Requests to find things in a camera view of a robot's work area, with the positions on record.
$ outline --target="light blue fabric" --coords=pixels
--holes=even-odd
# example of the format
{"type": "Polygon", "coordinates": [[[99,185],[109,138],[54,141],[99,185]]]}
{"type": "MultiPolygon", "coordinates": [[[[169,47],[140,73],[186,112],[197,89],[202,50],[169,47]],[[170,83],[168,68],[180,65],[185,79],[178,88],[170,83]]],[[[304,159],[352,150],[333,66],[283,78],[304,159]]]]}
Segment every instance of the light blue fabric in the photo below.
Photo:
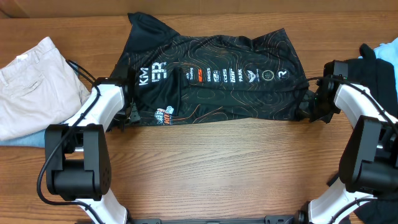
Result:
{"type": "Polygon", "coordinates": [[[0,146],[44,147],[44,133],[45,129],[19,138],[0,141],[0,146]]]}
{"type": "Polygon", "coordinates": [[[398,93],[398,38],[388,44],[380,44],[380,47],[374,49],[376,58],[390,62],[394,66],[396,76],[396,90],[398,93]]]}

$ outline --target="wooden table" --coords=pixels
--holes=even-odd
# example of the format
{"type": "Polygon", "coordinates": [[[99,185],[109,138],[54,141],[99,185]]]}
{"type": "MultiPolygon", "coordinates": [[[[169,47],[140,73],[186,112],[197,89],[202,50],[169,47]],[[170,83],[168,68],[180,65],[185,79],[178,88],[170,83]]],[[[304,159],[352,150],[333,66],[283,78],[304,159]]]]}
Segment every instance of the wooden table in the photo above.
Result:
{"type": "MultiPolygon", "coordinates": [[[[255,38],[284,27],[308,78],[322,75],[323,65],[334,59],[356,58],[362,43],[376,47],[398,36],[396,12],[158,18],[192,36],[255,38]]],[[[0,19],[0,67],[50,36],[65,58],[96,77],[107,77],[130,28],[127,17],[0,19]]],[[[351,132],[343,114],[330,124],[242,119],[115,130],[106,134],[111,188],[134,218],[290,214],[327,189],[351,132]]],[[[78,207],[54,207],[39,200],[35,183],[43,163],[43,149],[0,148],[0,223],[88,219],[78,207]]],[[[51,199],[60,199],[43,188],[51,199]]],[[[360,221],[354,217],[354,223],[360,221]]]]}

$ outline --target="black fabric with logos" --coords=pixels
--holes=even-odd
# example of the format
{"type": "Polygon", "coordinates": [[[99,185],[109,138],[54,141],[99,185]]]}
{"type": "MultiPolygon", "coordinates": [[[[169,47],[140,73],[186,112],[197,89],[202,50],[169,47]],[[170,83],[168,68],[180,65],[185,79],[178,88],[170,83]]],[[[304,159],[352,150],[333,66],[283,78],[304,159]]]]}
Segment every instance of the black fabric with logos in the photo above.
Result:
{"type": "Polygon", "coordinates": [[[285,30],[256,39],[189,37],[147,14],[129,19],[132,30],[111,76],[135,79],[138,125],[297,120],[308,83],[292,91],[305,75],[285,30]]]}

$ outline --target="white cloth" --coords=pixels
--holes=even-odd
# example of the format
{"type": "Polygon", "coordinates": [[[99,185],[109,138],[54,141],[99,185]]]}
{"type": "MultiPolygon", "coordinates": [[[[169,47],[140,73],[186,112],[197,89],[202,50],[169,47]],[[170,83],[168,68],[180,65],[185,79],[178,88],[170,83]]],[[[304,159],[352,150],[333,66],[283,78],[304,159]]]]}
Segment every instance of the white cloth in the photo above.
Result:
{"type": "Polygon", "coordinates": [[[50,37],[0,70],[0,140],[73,116],[90,96],[50,37]]]}
{"type": "Polygon", "coordinates": [[[380,47],[374,49],[376,58],[390,62],[394,66],[396,76],[396,90],[398,93],[398,38],[388,44],[380,44],[380,47]]]}

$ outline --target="brown wooden surface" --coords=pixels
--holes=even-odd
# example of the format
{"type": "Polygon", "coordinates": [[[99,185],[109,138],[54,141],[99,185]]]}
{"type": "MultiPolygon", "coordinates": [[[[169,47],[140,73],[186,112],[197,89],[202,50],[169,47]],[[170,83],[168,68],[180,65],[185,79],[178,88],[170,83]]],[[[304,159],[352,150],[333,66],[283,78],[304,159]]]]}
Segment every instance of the brown wooden surface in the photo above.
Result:
{"type": "MultiPolygon", "coordinates": [[[[357,57],[363,42],[376,47],[398,36],[396,12],[158,18],[182,35],[257,37],[285,27],[307,77],[322,75],[331,60],[357,57]]],[[[126,17],[0,20],[0,67],[50,36],[66,58],[96,77],[107,77],[130,28],[126,17]]],[[[343,114],[330,124],[242,119],[116,130],[106,134],[111,188],[134,218],[294,213],[327,189],[325,182],[337,171],[351,132],[343,114]]],[[[77,207],[39,200],[35,182],[43,162],[43,149],[0,148],[0,223],[87,220],[77,207]]]]}
{"type": "Polygon", "coordinates": [[[2,0],[11,17],[124,16],[270,12],[397,11],[397,0],[2,0]]]}

